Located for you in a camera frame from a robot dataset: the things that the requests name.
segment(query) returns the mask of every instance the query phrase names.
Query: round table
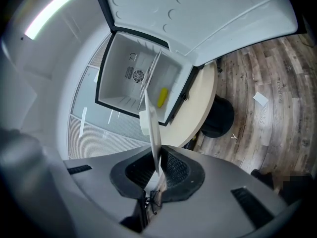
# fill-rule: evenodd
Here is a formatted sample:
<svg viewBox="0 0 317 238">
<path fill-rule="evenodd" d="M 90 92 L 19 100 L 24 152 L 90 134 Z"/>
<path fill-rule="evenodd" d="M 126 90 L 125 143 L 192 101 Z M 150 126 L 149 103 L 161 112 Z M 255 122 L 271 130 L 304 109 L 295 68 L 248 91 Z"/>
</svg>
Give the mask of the round table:
<svg viewBox="0 0 317 238">
<path fill-rule="evenodd" d="M 213 104 L 217 89 L 215 61 L 201 69 L 175 118 L 167 126 L 159 126 L 162 145 L 183 147 L 199 131 Z"/>
</svg>

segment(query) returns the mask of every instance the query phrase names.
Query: fridge vent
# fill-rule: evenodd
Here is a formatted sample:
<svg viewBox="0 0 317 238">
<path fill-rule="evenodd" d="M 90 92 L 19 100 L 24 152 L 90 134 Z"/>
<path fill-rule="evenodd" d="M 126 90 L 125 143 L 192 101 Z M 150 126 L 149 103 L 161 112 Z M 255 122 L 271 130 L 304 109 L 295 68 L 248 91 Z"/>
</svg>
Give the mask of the fridge vent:
<svg viewBox="0 0 317 238">
<path fill-rule="evenodd" d="M 144 74 L 141 70 L 136 70 L 134 73 L 133 73 L 133 79 L 135 82 L 139 83 L 143 80 L 144 78 Z"/>
<path fill-rule="evenodd" d="M 128 68 L 127 68 L 127 71 L 126 71 L 126 73 L 125 73 L 125 77 L 126 77 L 127 79 L 131 79 L 133 70 L 134 70 L 133 67 L 128 67 Z"/>
</svg>

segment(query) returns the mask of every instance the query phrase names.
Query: black object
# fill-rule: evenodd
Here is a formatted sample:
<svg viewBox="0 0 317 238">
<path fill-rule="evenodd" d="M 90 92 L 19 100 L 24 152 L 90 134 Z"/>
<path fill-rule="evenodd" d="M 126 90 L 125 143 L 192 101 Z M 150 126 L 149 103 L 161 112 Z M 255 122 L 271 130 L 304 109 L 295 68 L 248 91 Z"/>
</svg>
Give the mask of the black object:
<svg viewBox="0 0 317 238">
<path fill-rule="evenodd" d="M 262 175 L 259 170 L 254 169 L 252 170 L 250 175 L 260 180 L 261 182 L 269 186 L 271 189 L 274 189 L 272 173 L 267 173 L 265 175 Z"/>
<path fill-rule="evenodd" d="M 70 168 L 70 169 L 67 169 L 67 170 L 68 170 L 70 175 L 73 175 L 73 174 L 81 173 L 81 172 L 84 172 L 84 171 L 87 171 L 87 170 L 90 170 L 90 169 L 92 169 L 91 166 L 83 165 L 83 166 L 79 166 L 79 167 L 75 167 L 75 168 Z"/>
<path fill-rule="evenodd" d="M 311 174 L 290 176 L 289 180 L 283 182 L 283 189 L 279 195 L 288 205 L 291 205 L 297 200 L 305 198 L 310 193 L 313 184 L 314 179 Z"/>
<path fill-rule="evenodd" d="M 216 95 L 201 131 L 207 137 L 221 137 L 230 130 L 233 121 L 234 110 L 231 103 Z"/>
<path fill-rule="evenodd" d="M 165 145 L 160 153 L 161 167 L 167 183 L 167 190 L 163 192 L 161 201 L 188 199 L 204 182 L 203 167 Z M 110 171 L 110 180 L 122 196 L 140 200 L 154 171 L 152 152 L 144 151 L 117 163 Z"/>
<path fill-rule="evenodd" d="M 197 66 L 197 69 L 203 69 L 204 67 L 205 67 L 205 63 L 200 66 Z"/>
<path fill-rule="evenodd" d="M 231 193 L 256 229 L 273 219 L 272 214 L 246 188 L 234 189 Z"/>
<path fill-rule="evenodd" d="M 223 58 L 223 57 L 219 57 L 219 58 L 216 59 L 216 64 L 217 64 L 217 71 L 218 71 L 218 73 L 222 73 L 222 68 L 220 67 L 221 62 L 222 62 L 222 58 Z"/>
<path fill-rule="evenodd" d="M 141 199 L 154 171 L 152 151 L 147 150 L 113 166 L 110 180 L 121 196 Z"/>
<path fill-rule="evenodd" d="M 293 10 L 294 10 L 294 13 L 295 13 L 295 16 L 296 16 L 296 20 L 297 20 L 297 25 L 298 25 L 298 28 L 297 28 L 297 31 L 293 34 L 305 34 L 307 31 L 306 31 L 306 27 L 305 27 L 305 23 L 304 23 L 304 19 L 303 19 L 303 16 L 306 18 L 306 19 L 311 19 L 310 17 L 314 14 L 310 14 L 307 12 L 309 10 L 311 10 L 311 12 L 314 11 L 314 6 L 313 6 L 313 0 L 289 0 L 292 4 L 292 7 L 293 7 Z M 315 17 L 313 17 L 313 20 L 312 21 L 309 21 L 309 24 L 310 25 L 314 25 L 316 24 L 316 20 L 315 20 Z"/>
<path fill-rule="evenodd" d="M 161 167 L 167 184 L 162 203 L 188 199 L 205 180 L 205 171 L 198 162 L 166 145 L 161 148 Z"/>
<path fill-rule="evenodd" d="M 188 149 L 193 151 L 197 141 L 197 134 L 186 144 L 183 146 L 184 149 Z"/>
<path fill-rule="evenodd" d="M 177 113 L 180 105 L 183 103 L 183 101 L 186 101 L 187 100 L 187 96 L 188 96 L 188 92 L 189 92 L 189 89 L 191 88 L 193 82 L 195 81 L 195 78 L 198 74 L 198 71 L 199 69 L 197 67 L 193 67 L 189 76 L 188 76 L 188 79 L 181 91 L 181 93 L 179 94 L 176 102 L 175 102 L 175 105 L 174 107 L 172 108 L 172 111 L 170 112 L 168 118 L 166 119 L 166 122 L 165 123 L 162 123 L 162 122 L 159 122 L 160 125 L 163 125 L 163 126 L 167 126 L 168 123 L 175 117 L 175 114 Z"/>
<path fill-rule="evenodd" d="M 157 207 L 161 207 L 161 205 L 158 205 L 158 204 L 155 202 L 155 197 L 156 197 L 157 193 L 159 193 L 159 192 L 160 192 L 160 190 L 151 190 L 151 191 L 150 191 L 150 197 L 146 197 L 146 198 L 145 198 L 145 200 L 146 200 L 145 205 L 146 205 L 146 206 L 150 205 L 151 210 L 152 210 L 152 213 L 153 213 L 154 215 L 157 214 L 157 212 L 154 211 L 154 205 L 156 205 Z"/>
<path fill-rule="evenodd" d="M 149 224 L 148 217 L 145 211 L 146 207 L 146 198 L 145 198 L 145 191 L 143 192 L 143 197 L 138 199 L 138 203 L 136 208 L 134 209 L 133 215 L 124 218 L 120 224 L 123 226 L 137 232 L 141 233 L 145 227 Z"/>
</svg>

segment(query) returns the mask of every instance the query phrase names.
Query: yellow object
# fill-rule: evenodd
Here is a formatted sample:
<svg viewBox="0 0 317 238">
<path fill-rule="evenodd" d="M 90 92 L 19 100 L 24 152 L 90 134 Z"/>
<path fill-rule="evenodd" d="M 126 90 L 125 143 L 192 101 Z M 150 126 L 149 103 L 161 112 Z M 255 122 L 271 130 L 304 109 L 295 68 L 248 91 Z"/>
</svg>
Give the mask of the yellow object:
<svg viewBox="0 0 317 238">
<path fill-rule="evenodd" d="M 160 108 L 163 106 L 165 99 L 167 98 L 168 95 L 168 89 L 167 88 L 162 88 L 159 98 L 158 98 L 158 107 Z"/>
</svg>

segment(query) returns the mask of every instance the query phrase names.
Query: white paper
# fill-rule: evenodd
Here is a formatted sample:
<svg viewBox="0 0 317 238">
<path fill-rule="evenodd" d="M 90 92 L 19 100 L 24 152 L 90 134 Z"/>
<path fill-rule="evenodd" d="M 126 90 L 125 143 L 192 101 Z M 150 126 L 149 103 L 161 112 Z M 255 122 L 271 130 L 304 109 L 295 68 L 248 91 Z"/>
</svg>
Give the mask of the white paper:
<svg viewBox="0 0 317 238">
<path fill-rule="evenodd" d="M 257 92 L 255 94 L 253 99 L 255 99 L 257 102 L 259 102 L 262 107 L 264 107 L 266 105 L 266 103 L 268 102 L 268 99 L 259 92 Z"/>
</svg>

